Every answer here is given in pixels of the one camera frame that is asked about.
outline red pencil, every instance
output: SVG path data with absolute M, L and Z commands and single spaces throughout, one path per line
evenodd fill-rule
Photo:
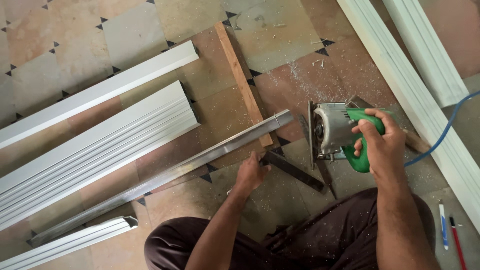
M 450 225 L 452 225 L 453 237 L 455 238 L 456 250 L 458 252 L 458 257 L 460 258 L 460 264 L 462 265 L 462 270 L 467 270 L 465 266 L 465 261 L 463 260 L 462 248 L 460 247 L 460 241 L 458 240 L 458 235 L 456 234 L 455 221 L 450 217 Z

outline man's forearm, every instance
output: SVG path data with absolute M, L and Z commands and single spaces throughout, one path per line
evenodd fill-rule
M 227 270 L 241 212 L 249 192 L 234 187 L 205 228 L 187 262 L 186 270 Z
M 404 178 L 378 181 L 377 261 L 380 270 L 439 270 Z

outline hand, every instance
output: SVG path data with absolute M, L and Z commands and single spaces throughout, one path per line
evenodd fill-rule
M 260 166 L 258 163 L 260 159 L 260 155 L 254 151 L 250 157 L 240 165 L 237 173 L 237 181 L 233 190 L 249 196 L 254 189 L 260 186 L 267 173 L 272 169 L 270 165 Z
M 367 141 L 370 173 L 377 184 L 386 179 L 406 179 L 403 167 L 405 133 L 389 113 L 378 109 L 365 109 L 365 113 L 380 118 L 385 126 L 384 135 L 380 135 L 375 126 L 366 119 L 361 119 L 358 126 L 352 128 L 353 133 L 363 133 Z M 360 155 L 361 149 L 359 139 L 355 142 L 356 156 Z

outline white aluminum profile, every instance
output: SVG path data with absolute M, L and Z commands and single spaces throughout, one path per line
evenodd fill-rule
M 199 125 L 172 83 L 0 178 L 0 230 Z
M 161 53 L 21 121 L 0 129 L 0 148 L 198 59 L 192 41 Z
M 337 0 L 420 137 L 433 145 L 447 118 L 369 0 Z M 480 232 L 480 169 L 453 128 L 432 153 Z
M 427 89 L 440 108 L 457 104 L 468 90 L 418 0 L 383 0 Z
M 0 262 L 0 270 L 25 270 L 138 227 L 133 217 L 117 217 Z

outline blue marker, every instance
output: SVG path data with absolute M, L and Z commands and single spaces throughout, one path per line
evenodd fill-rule
M 444 237 L 444 247 L 448 249 L 448 240 L 447 240 L 447 222 L 445 220 L 445 209 L 442 200 L 440 200 L 440 220 L 442 221 L 442 235 Z

